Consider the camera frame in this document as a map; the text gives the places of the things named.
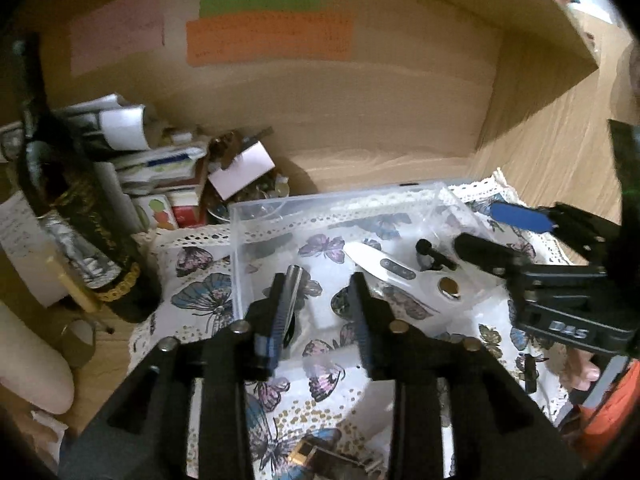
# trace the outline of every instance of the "dark glass bottle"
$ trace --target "dark glass bottle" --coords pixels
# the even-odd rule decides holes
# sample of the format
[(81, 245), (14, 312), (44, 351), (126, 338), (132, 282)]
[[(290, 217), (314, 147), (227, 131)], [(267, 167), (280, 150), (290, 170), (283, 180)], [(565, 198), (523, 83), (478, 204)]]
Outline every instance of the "dark glass bottle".
[(18, 184), (87, 286), (122, 319), (141, 322), (158, 307), (158, 280), (114, 218), (80, 135), (47, 106), (37, 35), (13, 51), (24, 122)]

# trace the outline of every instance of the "orange sticky note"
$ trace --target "orange sticky note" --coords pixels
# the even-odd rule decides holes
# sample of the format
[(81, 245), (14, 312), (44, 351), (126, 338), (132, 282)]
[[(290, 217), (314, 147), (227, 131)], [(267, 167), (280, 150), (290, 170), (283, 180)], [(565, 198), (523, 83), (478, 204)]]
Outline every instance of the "orange sticky note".
[(333, 12), (238, 12), (187, 22), (187, 63), (351, 57), (353, 19)]
[(75, 18), (69, 32), (76, 76), (162, 46), (164, 16), (159, 0), (115, 0)]

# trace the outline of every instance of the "metal bolt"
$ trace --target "metal bolt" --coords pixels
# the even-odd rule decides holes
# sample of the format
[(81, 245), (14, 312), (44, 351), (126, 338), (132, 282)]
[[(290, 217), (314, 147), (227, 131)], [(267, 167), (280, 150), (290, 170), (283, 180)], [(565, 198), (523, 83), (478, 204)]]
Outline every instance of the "metal bolt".
[(237, 319), (229, 325), (229, 328), (234, 334), (246, 334), (251, 330), (251, 324), (245, 319)]
[(462, 346), (469, 352), (477, 352), (482, 348), (482, 343), (477, 337), (465, 337), (462, 340)]
[(389, 330), (394, 334), (404, 334), (409, 330), (409, 324), (401, 319), (395, 319), (389, 323)]
[(179, 344), (180, 342), (175, 337), (163, 337), (158, 342), (158, 348), (161, 349), (163, 352), (170, 352), (171, 350), (175, 349)]

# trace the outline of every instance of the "transparent plastic container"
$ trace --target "transparent plastic container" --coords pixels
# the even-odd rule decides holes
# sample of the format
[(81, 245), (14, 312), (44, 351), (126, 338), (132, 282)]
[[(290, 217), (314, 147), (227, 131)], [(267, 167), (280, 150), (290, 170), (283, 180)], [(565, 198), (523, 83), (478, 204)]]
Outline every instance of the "transparent plastic container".
[[(460, 233), (493, 236), (442, 183), (242, 202), (231, 206), (230, 220), (236, 319), (266, 297), (275, 273), (286, 273), (292, 264), (308, 272), (296, 302), (293, 342), (281, 362), (299, 364), (304, 357), (307, 364), (326, 368), (328, 354), (357, 357), (344, 301), (349, 278), (363, 269), (344, 253), (345, 243), (364, 242), (419, 272), (420, 297), (428, 304), (365, 274), (372, 295), (386, 299), (397, 318), (430, 336), (444, 332), (453, 318), (490, 297), (498, 285), (496, 278), (456, 256), (453, 240)], [(420, 272), (415, 250), (420, 238), (458, 268)], [(456, 298), (438, 288), (443, 278), (456, 282)]]

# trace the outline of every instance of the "green sticky note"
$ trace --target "green sticky note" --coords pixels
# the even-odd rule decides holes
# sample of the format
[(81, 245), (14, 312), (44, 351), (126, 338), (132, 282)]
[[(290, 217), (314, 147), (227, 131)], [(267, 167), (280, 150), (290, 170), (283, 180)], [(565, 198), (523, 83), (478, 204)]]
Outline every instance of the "green sticky note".
[(321, 10), (320, 0), (200, 0), (200, 17), (219, 16), (252, 10)]

